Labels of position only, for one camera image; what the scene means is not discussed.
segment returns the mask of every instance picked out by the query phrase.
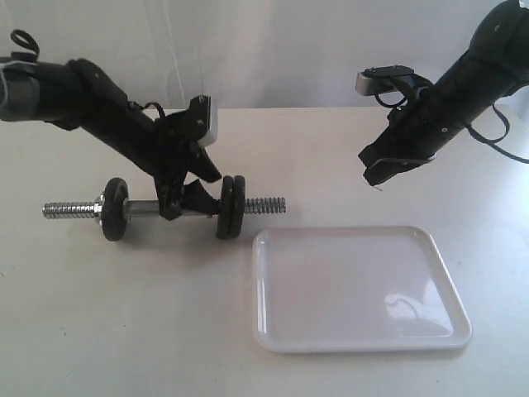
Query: table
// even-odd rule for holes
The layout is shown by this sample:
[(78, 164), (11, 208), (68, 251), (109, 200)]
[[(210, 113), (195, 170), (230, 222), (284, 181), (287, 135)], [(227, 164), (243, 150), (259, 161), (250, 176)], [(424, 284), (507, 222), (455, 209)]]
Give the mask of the table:
[[(529, 154), (508, 109), (505, 147)], [(209, 154), (248, 196), (288, 214), (216, 222), (134, 220), (106, 242), (94, 221), (46, 221), (46, 201), (95, 198), (113, 176), (132, 199), (152, 181), (81, 131), (0, 123), (0, 395), (522, 396), (529, 390), (529, 167), (456, 137), (380, 189), (357, 154), (386, 109), (230, 109)], [(491, 112), (476, 128), (503, 126)], [(219, 194), (220, 184), (207, 187)], [(414, 225), (433, 235), (474, 335), (462, 352), (282, 356), (253, 333), (251, 242), (266, 227)]]

